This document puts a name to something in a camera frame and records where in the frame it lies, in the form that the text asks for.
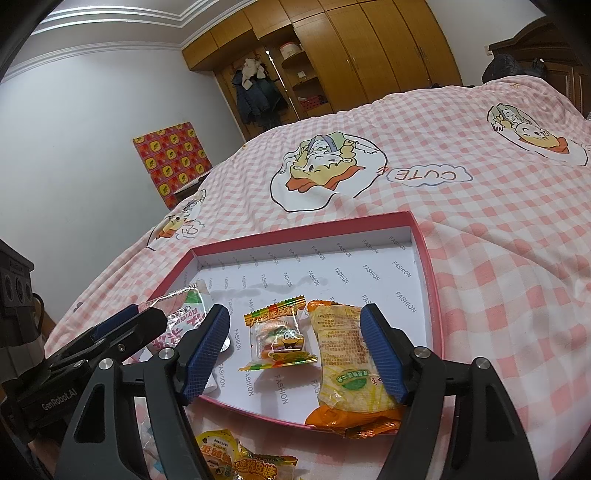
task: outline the shelf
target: shelf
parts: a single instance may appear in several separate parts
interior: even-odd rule
[[[291,87],[293,90],[297,90],[298,88],[302,88],[305,85],[309,85],[311,82],[318,80],[318,76],[314,75],[312,77],[308,77],[304,80],[302,80],[301,82],[296,83],[293,87]]]
[[[287,57],[285,60],[283,60],[281,62],[281,66],[285,69],[288,69],[289,67],[293,67],[295,64],[304,59],[308,60],[308,55],[306,54],[305,50],[302,50],[292,55],[291,57]]]
[[[323,116],[329,113],[333,113],[332,107],[329,103],[323,103],[317,107],[311,108],[310,110],[306,110],[308,114],[308,118],[312,118],[314,116]]]

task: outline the blue gripper pad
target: blue gripper pad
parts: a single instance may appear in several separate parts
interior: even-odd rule
[[[402,363],[384,333],[385,329],[391,327],[381,313],[379,316],[381,318],[376,318],[367,305],[361,309],[361,335],[363,335],[369,353],[378,367],[379,376],[382,378],[386,392],[392,395],[398,403],[404,404],[408,389],[404,385]]]
[[[195,353],[191,356],[191,360],[187,363],[187,379],[182,395],[189,403],[205,390],[207,379],[209,379],[209,375],[212,373],[217,356],[230,331],[230,312],[228,312],[226,307],[221,305],[214,305],[212,310],[216,307],[220,308],[215,315],[213,323],[205,333],[203,340],[199,342]],[[204,325],[206,321],[207,318],[203,321],[202,327],[206,327]]]
[[[138,306],[134,303],[125,307],[120,312],[115,313],[112,317],[106,319],[104,322],[95,327],[95,331],[90,336],[93,342],[98,342],[101,338],[111,333],[117,327],[123,325],[127,320],[132,319],[138,314]]]

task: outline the bed headboard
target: bed headboard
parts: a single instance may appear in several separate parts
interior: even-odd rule
[[[524,67],[531,67],[535,58],[544,59],[548,83],[584,116],[591,112],[591,74],[548,17],[534,20],[515,37],[493,43],[490,49],[495,55],[513,55]]]

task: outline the orange snack package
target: orange snack package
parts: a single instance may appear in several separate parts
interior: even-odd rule
[[[308,303],[322,363],[320,407],[306,424],[364,438],[397,430],[404,412],[388,395],[359,327],[361,309],[332,301]]]
[[[234,480],[293,480],[296,465],[291,455],[259,455],[240,444]]]

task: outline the hanging clothes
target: hanging clothes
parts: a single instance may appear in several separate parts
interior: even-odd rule
[[[232,84],[236,89],[236,105],[244,124],[256,122],[265,131],[281,125],[278,112],[287,108],[287,102],[267,75],[263,64],[247,59],[243,68],[234,74]]]

